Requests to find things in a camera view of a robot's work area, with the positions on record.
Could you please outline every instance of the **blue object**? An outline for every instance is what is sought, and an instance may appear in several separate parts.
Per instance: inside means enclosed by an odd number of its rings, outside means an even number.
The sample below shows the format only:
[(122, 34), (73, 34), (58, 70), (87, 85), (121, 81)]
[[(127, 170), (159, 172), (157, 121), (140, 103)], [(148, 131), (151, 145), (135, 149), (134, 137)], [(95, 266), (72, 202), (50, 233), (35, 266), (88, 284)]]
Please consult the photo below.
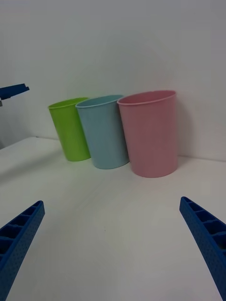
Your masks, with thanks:
[(0, 88), (0, 99), (4, 100), (4, 99), (7, 99), (7, 98), (11, 98), (12, 96), (15, 96), (17, 94), (21, 94), (21, 93), (26, 92), (28, 90), (30, 90), (30, 89), (29, 89), (29, 87), (26, 87), (25, 84)]
[(101, 169), (129, 161), (117, 100), (122, 95), (90, 98), (76, 104), (93, 165)]
[(186, 197), (180, 200), (180, 212), (226, 301), (226, 225)]
[(0, 301), (5, 301), (45, 214), (38, 201), (0, 229)]

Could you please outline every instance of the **blue cup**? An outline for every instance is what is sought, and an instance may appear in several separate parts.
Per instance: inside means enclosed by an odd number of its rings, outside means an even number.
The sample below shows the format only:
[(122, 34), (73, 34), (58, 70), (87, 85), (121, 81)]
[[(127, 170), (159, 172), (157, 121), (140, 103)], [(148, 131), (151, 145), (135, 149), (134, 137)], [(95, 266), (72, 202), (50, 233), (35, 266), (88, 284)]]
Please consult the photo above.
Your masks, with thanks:
[(117, 100), (122, 95), (90, 98), (76, 104), (93, 165), (101, 169), (129, 161)]

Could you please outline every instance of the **cup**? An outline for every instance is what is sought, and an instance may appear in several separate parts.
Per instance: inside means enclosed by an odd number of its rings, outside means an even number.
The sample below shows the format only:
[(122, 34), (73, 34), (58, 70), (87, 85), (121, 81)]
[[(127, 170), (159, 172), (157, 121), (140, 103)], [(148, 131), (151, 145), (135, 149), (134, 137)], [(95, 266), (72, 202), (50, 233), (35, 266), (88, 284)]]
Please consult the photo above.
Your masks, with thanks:
[(132, 171), (156, 178), (177, 168), (176, 92), (152, 91), (118, 100)]
[(117, 100), (122, 95), (90, 98), (76, 104), (93, 165), (101, 169), (128, 163)]
[(48, 107), (60, 143), (69, 161), (82, 161), (90, 158), (85, 135), (75, 105), (87, 97), (74, 98), (54, 103)]

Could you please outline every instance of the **pink cup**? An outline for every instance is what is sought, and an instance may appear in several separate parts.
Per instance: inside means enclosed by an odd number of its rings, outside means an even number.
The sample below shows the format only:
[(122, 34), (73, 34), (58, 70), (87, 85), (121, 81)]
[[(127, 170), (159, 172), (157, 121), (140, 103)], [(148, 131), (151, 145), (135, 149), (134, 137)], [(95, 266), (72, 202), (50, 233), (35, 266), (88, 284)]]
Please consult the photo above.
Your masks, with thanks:
[(176, 92), (152, 91), (117, 101), (132, 171), (157, 178), (177, 168)]

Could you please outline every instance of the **white table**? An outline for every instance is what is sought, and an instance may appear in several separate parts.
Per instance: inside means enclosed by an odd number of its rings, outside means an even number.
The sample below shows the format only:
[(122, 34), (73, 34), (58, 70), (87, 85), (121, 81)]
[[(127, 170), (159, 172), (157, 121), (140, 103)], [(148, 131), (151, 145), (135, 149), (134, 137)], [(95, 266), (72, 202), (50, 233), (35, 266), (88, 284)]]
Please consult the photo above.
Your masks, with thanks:
[(226, 221), (225, 188), (222, 162), (180, 158), (147, 179), (67, 162), (55, 140), (2, 149), (0, 227), (37, 200), (46, 210), (7, 300), (220, 301), (179, 202)]

